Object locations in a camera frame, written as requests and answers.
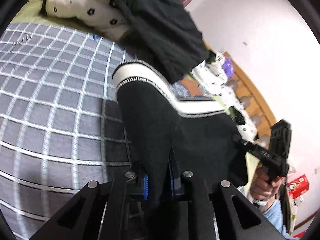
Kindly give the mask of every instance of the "purple object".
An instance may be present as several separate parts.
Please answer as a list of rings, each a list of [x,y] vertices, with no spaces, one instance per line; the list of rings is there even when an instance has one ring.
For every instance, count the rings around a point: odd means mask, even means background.
[[[233,64],[229,58],[225,57],[225,61],[224,61],[224,64],[222,65],[222,69],[225,71],[228,79],[233,77],[233,74],[235,73],[235,71],[233,69]]]

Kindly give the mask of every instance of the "light blue sleeve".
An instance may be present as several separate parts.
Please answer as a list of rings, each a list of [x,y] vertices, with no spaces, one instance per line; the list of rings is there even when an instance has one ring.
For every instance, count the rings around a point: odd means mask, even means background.
[[[275,226],[275,228],[282,233],[282,235],[286,239],[299,239],[299,238],[291,238],[290,235],[287,233],[287,229],[283,225],[282,219],[282,211],[281,211],[281,204],[278,199],[269,207],[264,213],[264,217],[270,221],[271,224]]]

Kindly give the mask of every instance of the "hand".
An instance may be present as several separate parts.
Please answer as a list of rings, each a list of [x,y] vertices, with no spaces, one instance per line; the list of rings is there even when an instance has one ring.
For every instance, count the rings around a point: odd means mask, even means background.
[[[250,194],[254,199],[263,200],[267,197],[272,198],[278,192],[282,178],[277,177],[268,184],[269,176],[263,171],[262,168],[256,170],[257,177],[251,184]]]

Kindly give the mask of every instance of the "white wall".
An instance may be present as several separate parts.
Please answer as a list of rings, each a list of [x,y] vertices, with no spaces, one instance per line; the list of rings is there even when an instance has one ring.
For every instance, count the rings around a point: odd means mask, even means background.
[[[297,173],[290,179],[305,173],[310,181],[299,204],[297,223],[303,221],[320,207],[320,177],[314,175],[320,166],[319,43],[287,0],[193,0],[187,10],[204,39],[228,51],[250,77],[276,119],[292,124],[290,159]]]

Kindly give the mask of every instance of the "finger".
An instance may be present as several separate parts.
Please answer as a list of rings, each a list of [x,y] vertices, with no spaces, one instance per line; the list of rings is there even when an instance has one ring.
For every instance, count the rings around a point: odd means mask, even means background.
[[[281,178],[275,178],[272,182],[271,182],[272,187],[278,187],[281,185]]]
[[[257,186],[257,185],[254,185],[254,186],[252,187],[252,192],[253,192],[255,195],[264,196],[264,198],[269,197],[269,196],[271,195],[271,192],[270,192],[270,191],[265,191],[265,190],[263,190],[262,188],[260,188],[260,187]]]
[[[265,195],[260,195],[255,193],[252,189],[250,189],[250,194],[254,199],[257,199],[257,200],[263,200],[267,198]]]
[[[259,168],[256,170],[256,173],[258,175],[259,178],[268,181],[269,180],[269,176],[263,171],[262,168]]]
[[[262,188],[264,191],[271,191],[273,189],[272,185],[268,184],[268,182],[263,179],[256,179],[254,184]]]

